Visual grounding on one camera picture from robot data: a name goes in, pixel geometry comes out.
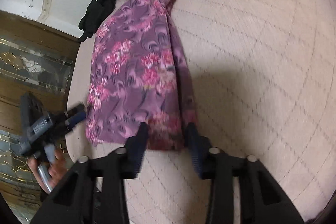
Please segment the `person's left hand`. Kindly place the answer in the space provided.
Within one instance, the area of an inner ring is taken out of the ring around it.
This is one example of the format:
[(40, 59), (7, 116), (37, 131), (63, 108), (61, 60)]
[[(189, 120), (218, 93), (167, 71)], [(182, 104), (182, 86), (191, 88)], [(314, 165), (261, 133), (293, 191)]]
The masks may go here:
[[(46, 192), (49, 193), (50, 191), (47, 189), (46, 185), (44, 184), (40, 174), (38, 173), (38, 162), (34, 157), (28, 158), (28, 166), (33, 173), (34, 177), (36, 178), (40, 187)], [(55, 150), (55, 162), (50, 165), (49, 167), (49, 184), (52, 187), (55, 187), (58, 182), (63, 178), (66, 174), (66, 160), (64, 155), (60, 149)]]

